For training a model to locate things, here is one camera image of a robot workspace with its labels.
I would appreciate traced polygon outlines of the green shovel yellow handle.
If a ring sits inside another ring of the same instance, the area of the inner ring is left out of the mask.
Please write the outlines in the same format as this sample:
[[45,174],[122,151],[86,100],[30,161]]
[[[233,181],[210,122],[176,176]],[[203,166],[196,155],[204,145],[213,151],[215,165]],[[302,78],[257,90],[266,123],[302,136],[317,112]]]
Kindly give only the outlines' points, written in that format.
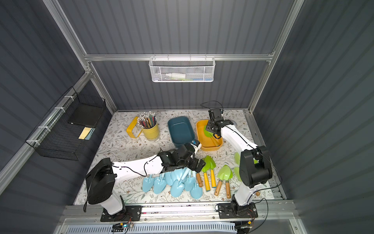
[[208,162],[207,159],[204,159],[204,162],[205,162],[205,165],[202,168],[202,172],[204,174],[204,182],[205,182],[206,191],[209,192],[210,191],[210,185],[209,185],[209,180],[208,180],[207,172],[210,169],[210,163]]
[[211,156],[206,156],[205,162],[206,162],[206,165],[204,167],[205,169],[204,175],[206,175],[207,171],[210,170],[211,185],[212,185],[212,188],[216,188],[217,185],[216,185],[216,179],[215,179],[215,173],[214,173],[214,169],[216,168],[216,163]]

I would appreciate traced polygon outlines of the green shovel brown handle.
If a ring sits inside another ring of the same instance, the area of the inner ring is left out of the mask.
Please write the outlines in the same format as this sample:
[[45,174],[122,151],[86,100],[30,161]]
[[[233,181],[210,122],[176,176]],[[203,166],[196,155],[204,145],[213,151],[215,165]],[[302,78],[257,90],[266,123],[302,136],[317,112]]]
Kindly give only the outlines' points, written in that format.
[[202,179],[199,173],[196,173],[196,179],[199,187],[203,187]]

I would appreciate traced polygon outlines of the green shovel wooden handle pair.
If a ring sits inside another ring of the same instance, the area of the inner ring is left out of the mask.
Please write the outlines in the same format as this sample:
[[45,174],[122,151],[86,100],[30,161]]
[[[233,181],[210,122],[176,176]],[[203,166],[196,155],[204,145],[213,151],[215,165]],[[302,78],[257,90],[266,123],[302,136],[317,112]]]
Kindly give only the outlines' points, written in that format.
[[218,172],[217,177],[219,178],[219,182],[217,184],[217,187],[215,189],[214,195],[218,196],[221,190],[221,187],[223,183],[225,183],[225,180],[227,179],[228,176],[233,177],[233,172],[231,168],[228,165],[224,165]]

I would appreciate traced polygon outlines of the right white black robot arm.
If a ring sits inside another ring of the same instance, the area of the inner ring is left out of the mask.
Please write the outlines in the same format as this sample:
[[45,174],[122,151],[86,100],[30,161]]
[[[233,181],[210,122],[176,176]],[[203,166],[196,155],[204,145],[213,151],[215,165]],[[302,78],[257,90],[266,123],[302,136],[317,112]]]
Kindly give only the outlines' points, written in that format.
[[254,211],[253,198],[273,177],[270,152],[241,134],[231,120],[222,116],[223,109],[210,109],[206,130],[215,137],[223,138],[240,154],[239,176],[241,185],[232,196],[231,211],[236,216],[245,216]]

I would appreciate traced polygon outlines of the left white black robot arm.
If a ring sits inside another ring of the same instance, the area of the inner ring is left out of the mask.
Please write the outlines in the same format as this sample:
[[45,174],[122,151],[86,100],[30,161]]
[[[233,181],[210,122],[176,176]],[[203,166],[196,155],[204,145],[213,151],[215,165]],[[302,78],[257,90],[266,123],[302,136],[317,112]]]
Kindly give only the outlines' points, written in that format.
[[112,162],[104,158],[91,169],[86,177],[87,198],[83,211],[87,212],[87,205],[101,205],[109,215],[115,215],[125,210],[123,199],[114,191],[114,186],[123,181],[151,175],[173,172],[184,169],[185,172],[201,172],[205,166],[203,159],[196,158],[201,143],[193,140],[177,149],[160,150],[158,154],[149,158],[128,162]]

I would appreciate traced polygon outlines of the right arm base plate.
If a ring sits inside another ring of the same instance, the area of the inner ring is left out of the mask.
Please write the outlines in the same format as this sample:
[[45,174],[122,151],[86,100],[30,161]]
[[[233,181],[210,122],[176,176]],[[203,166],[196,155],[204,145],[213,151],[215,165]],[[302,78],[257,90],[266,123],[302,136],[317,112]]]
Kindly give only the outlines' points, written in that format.
[[258,217],[256,205],[252,202],[245,206],[234,205],[234,203],[218,203],[215,206],[220,219],[249,218]]

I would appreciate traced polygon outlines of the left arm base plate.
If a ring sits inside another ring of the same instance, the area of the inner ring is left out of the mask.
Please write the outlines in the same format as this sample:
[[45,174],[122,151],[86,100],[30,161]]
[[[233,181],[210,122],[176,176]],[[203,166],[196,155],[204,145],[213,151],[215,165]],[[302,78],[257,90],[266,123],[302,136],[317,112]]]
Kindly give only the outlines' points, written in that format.
[[125,208],[115,214],[109,214],[104,208],[100,221],[101,222],[128,222],[139,221],[142,214],[142,206],[125,205]]

